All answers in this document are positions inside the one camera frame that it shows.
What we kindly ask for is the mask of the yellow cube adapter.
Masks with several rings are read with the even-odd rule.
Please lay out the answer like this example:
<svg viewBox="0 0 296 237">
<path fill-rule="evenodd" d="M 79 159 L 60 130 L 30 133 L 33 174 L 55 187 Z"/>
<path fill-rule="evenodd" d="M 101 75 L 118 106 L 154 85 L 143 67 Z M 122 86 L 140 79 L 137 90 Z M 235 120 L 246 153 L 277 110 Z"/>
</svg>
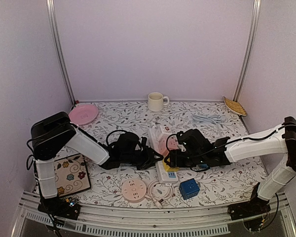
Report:
<svg viewBox="0 0 296 237">
<path fill-rule="evenodd" d="M 163 167 L 164 167 L 166 172 L 177 172 L 179 170 L 178 167 L 170 167 L 166 163 L 163 163 Z"/>
</svg>

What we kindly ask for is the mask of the white power strip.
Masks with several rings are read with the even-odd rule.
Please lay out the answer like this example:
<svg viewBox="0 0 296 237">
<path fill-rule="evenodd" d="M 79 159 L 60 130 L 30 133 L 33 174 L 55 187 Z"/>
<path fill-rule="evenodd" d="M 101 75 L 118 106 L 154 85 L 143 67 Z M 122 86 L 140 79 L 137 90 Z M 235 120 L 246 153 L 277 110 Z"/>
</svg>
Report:
<svg viewBox="0 0 296 237">
<path fill-rule="evenodd" d="M 149 143 L 152 146 L 152 148 L 157 152 L 159 152 L 157 146 L 158 146 L 158 141 L 160 140 L 160 137 L 161 137 L 161 135 L 158 135 L 159 126 L 160 125 L 157 124 L 148 130 Z M 163 167 L 163 162 L 164 160 L 158 161 L 155 165 L 157 175 L 158 175 L 158 180 L 161 184 L 171 186 L 177 183 L 179 181 L 179 178 L 178 178 L 177 172 L 166 172 Z"/>
</svg>

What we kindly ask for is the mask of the light pink plug adapter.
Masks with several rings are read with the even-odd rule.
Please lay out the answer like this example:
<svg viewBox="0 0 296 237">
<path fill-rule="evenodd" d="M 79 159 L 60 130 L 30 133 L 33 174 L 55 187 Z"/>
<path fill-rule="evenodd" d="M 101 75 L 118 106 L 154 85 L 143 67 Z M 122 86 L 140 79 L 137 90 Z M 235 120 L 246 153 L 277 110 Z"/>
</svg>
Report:
<svg viewBox="0 0 296 237">
<path fill-rule="evenodd" d="M 171 136 L 170 134 L 163 134 L 158 141 L 158 150 L 164 157 L 169 154 L 169 150 L 178 149 L 178 142 L 176 136 Z"/>
</svg>

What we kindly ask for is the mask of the white cartoon plug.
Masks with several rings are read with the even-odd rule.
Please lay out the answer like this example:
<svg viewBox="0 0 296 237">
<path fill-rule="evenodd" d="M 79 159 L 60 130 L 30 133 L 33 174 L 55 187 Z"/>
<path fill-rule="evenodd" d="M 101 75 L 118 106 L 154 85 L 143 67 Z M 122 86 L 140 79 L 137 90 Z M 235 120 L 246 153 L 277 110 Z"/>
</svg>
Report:
<svg viewBox="0 0 296 237">
<path fill-rule="evenodd" d="M 158 127 L 158 135 L 171 134 L 171 129 L 167 126 L 160 125 Z"/>
</svg>

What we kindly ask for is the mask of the pink round socket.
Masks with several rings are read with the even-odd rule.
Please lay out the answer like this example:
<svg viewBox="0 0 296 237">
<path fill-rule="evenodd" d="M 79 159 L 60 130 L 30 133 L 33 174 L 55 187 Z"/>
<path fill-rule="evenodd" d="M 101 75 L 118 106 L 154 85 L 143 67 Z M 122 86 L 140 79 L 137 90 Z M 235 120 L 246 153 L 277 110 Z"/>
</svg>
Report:
<svg viewBox="0 0 296 237">
<path fill-rule="evenodd" d="M 121 186 L 122 196 L 131 203 L 138 203 L 145 199 L 146 184 L 140 179 L 128 179 Z"/>
</svg>

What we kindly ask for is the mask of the dark blue cube adapter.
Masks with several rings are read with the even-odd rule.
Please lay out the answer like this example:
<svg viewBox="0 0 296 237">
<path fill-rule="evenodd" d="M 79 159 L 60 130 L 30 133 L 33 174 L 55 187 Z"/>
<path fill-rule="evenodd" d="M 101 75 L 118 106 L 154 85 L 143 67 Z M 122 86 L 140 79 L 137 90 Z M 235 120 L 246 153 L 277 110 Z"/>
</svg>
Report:
<svg viewBox="0 0 296 237">
<path fill-rule="evenodd" d="M 195 179 L 189 179 L 181 182 L 179 185 L 179 191 L 184 200 L 193 198 L 198 195 L 200 188 Z"/>
</svg>

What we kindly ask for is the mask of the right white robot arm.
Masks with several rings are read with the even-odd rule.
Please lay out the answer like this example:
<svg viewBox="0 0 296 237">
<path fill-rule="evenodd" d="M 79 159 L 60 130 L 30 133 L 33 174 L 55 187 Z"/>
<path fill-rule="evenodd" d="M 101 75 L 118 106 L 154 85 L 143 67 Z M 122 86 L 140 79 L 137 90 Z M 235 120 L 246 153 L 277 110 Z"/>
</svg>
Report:
<svg viewBox="0 0 296 237">
<path fill-rule="evenodd" d="M 245 205 L 249 215 L 256 215 L 282 187 L 296 176 L 296 120 L 286 117 L 274 128 L 246 136 L 223 137 L 211 143 L 197 129 L 175 134 L 180 149 L 170 150 L 164 159 L 170 167 L 192 168 L 226 166 L 243 159 L 283 154 L 270 175 L 258 183 Z"/>
</svg>

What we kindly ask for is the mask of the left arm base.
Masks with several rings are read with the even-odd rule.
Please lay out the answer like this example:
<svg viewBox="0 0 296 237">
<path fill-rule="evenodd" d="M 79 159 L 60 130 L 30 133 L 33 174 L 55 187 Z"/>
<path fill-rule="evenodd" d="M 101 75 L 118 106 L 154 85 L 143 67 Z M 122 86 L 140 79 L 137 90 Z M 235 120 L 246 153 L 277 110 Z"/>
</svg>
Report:
<svg viewBox="0 0 296 237">
<path fill-rule="evenodd" d="M 77 220 L 80 214 L 81 205 L 76 199 L 61 199 L 59 197 L 41 198 L 38 211 L 51 215 L 52 217 L 62 217 Z"/>
</svg>

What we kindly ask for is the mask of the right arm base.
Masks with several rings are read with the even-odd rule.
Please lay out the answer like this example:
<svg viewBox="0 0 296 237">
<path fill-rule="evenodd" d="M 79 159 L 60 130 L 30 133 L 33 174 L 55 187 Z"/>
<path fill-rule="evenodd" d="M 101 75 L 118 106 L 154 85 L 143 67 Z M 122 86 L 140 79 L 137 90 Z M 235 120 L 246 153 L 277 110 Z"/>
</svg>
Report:
<svg viewBox="0 0 296 237">
<path fill-rule="evenodd" d="M 249 201 L 229 205 L 227 212 L 232 220 L 259 216 L 258 218 L 243 222 L 244 227 L 248 231 L 259 232 L 264 227 L 264 224 L 269 217 L 270 210 L 269 201 L 254 198 Z"/>
</svg>

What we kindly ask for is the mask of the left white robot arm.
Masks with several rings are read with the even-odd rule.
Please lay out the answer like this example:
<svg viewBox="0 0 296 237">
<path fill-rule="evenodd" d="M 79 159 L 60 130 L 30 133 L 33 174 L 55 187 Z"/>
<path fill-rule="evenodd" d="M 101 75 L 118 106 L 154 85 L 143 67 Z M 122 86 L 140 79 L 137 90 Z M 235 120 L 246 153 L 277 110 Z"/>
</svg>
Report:
<svg viewBox="0 0 296 237">
<path fill-rule="evenodd" d="M 120 136 L 115 142 L 100 143 L 78 125 L 70 121 L 69 115 L 59 112 L 35 123 L 31 128 L 31 139 L 27 146 L 35 161 L 36 180 L 44 206 L 52 214 L 60 214 L 64 209 L 58 200 L 54 159 L 68 147 L 92 160 L 101 168 L 110 170 L 121 164 L 129 164 L 138 170 L 145 170 L 163 159 L 153 148 L 147 145 L 146 137 L 118 130 Z"/>
</svg>

